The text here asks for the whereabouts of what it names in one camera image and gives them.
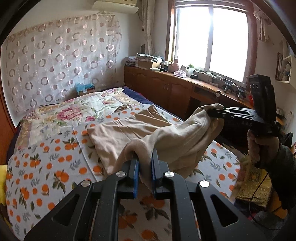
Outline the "right hand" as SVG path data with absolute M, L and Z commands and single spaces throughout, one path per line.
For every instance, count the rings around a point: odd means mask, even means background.
M 276 157 L 280 140 L 278 137 L 258 138 L 249 130 L 247 132 L 248 154 L 255 167 L 265 169 Z

